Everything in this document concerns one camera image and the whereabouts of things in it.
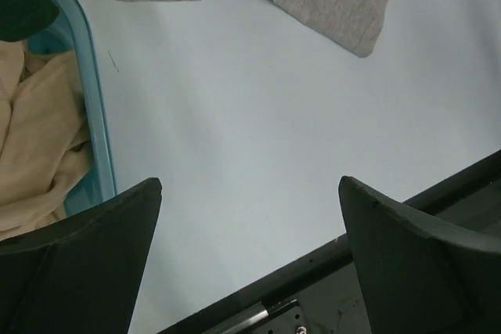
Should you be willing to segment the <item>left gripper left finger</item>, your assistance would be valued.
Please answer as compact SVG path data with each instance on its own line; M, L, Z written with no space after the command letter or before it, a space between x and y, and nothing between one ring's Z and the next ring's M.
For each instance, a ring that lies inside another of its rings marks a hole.
M147 178L1 243L3 333L126 333L160 212Z

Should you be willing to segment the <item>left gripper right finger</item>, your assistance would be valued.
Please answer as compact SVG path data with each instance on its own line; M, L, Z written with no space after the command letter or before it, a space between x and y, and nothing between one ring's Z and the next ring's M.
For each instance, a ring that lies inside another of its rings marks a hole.
M500 241L344 176L344 225L374 333L498 333Z

